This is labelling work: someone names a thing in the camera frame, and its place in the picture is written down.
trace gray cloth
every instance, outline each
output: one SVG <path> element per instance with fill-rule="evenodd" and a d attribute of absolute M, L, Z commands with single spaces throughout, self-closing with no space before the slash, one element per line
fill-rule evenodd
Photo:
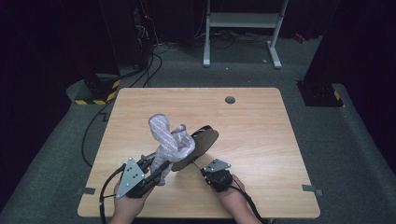
<path fill-rule="evenodd" d="M 148 125 L 154 139 L 160 142 L 155 155 L 150 155 L 150 157 L 155 156 L 150 166 L 150 171 L 154 172 L 166 161 L 171 162 L 161 175 L 161 181 L 158 186 L 163 186 L 165 177 L 171 171 L 174 162 L 181 161 L 190 155 L 195 149 L 195 142 L 187 133 L 187 128 L 184 124 L 178 125 L 174 131 L 170 132 L 169 120 L 164 114 L 151 116 L 148 120 Z"/>

